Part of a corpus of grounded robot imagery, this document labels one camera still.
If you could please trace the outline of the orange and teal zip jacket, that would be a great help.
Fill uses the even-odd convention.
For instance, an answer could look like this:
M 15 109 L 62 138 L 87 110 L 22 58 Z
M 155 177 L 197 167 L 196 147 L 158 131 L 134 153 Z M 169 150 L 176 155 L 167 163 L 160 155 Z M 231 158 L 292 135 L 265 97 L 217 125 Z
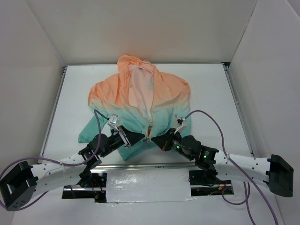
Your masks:
M 91 87 L 88 106 L 103 114 L 101 126 L 107 123 L 106 117 L 116 114 L 124 128 L 145 135 L 130 148 L 118 149 L 127 161 L 154 148 L 151 139 L 176 128 L 176 119 L 190 112 L 190 86 L 184 79 L 160 72 L 155 65 L 134 56 L 121 56 L 117 66 L 118 73 Z

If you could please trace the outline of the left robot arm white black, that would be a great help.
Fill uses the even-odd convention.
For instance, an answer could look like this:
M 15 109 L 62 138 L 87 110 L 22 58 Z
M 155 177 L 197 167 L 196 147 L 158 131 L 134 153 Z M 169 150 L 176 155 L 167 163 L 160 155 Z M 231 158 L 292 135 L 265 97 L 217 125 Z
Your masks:
M 33 197 L 63 186 L 90 187 L 93 179 L 91 170 L 101 164 L 101 158 L 121 146 L 132 146 L 144 137 L 120 126 L 119 131 L 112 132 L 110 137 L 96 135 L 84 149 L 57 164 L 29 165 L 27 161 L 16 164 L 0 181 L 4 208 L 20 210 Z

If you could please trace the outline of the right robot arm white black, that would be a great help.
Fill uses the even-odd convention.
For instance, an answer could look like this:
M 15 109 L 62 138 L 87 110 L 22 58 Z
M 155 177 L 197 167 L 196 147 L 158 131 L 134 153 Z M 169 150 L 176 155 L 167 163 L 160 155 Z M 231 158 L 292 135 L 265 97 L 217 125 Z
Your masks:
M 294 169 L 279 155 L 271 157 L 246 157 L 225 154 L 223 151 L 204 146 L 192 135 L 182 137 L 174 128 L 164 135 L 152 138 L 161 150 L 175 150 L 204 171 L 208 183 L 217 180 L 251 182 L 268 188 L 282 196 L 293 196 Z

